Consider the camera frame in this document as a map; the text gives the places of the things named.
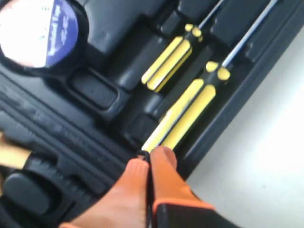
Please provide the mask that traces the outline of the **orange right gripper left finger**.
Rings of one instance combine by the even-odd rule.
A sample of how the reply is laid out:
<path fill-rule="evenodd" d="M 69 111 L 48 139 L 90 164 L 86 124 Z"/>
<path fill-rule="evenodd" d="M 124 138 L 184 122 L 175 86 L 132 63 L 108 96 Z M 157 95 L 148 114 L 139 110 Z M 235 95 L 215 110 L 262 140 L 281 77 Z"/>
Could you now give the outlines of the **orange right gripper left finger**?
<path fill-rule="evenodd" d="M 149 164 L 131 159 L 120 179 L 97 203 L 61 228 L 144 228 Z"/>

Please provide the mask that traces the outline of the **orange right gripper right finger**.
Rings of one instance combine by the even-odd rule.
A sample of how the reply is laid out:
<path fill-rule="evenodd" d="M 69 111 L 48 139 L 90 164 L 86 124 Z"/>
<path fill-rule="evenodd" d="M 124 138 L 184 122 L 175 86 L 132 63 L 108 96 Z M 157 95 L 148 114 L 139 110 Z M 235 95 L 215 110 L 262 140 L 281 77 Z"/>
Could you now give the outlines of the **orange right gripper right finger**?
<path fill-rule="evenodd" d="M 203 202 L 176 171 L 174 152 L 163 146 L 150 154 L 154 228 L 215 228 L 216 212 Z"/>

